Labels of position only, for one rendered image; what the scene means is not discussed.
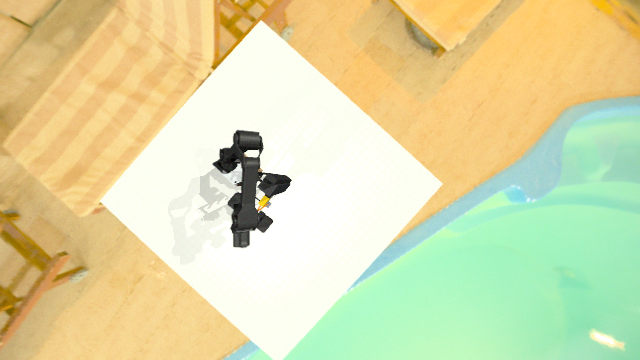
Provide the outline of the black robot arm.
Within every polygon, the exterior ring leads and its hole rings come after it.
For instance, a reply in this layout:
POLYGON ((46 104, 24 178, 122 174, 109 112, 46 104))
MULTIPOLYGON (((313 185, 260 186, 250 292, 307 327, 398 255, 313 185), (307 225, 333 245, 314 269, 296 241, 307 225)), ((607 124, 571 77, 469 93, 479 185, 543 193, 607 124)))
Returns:
POLYGON ((220 162, 217 164, 226 173, 233 171, 241 163, 242 178, 240 203, 233 204, 231 231, 233 248, 250 246, 250 231, 258 227, 260 217, 255 208, 260 155, 264 149, 262 136, 256 131, 236 129, 232 135, 232 145, 220 148, 220 162), (247 150, 259 150, 257 157, 245 157, 247 150))

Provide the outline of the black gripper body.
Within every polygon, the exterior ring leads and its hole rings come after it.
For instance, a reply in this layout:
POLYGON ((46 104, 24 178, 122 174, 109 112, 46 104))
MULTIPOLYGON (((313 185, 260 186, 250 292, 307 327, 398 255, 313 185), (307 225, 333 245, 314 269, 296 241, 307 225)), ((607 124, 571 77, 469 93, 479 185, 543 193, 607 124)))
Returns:
MULTIPOLYGON (((233 204, 239 204, 239 203, 240 203, 240 193, 239 192, 234 193, 232 195, 232 197, 227 201, 227 205, 232 209, 233 209, 233 204)), ((264 217, 264 215, 262 213, 258 213, 258 215, 260 217, 260 221, 259 221, 258 227, 256 229, 258 229, 261 233, 265 233, 267 231, 267 229, 273 223, 273 219, 271 219, 267 215, 264 217)))

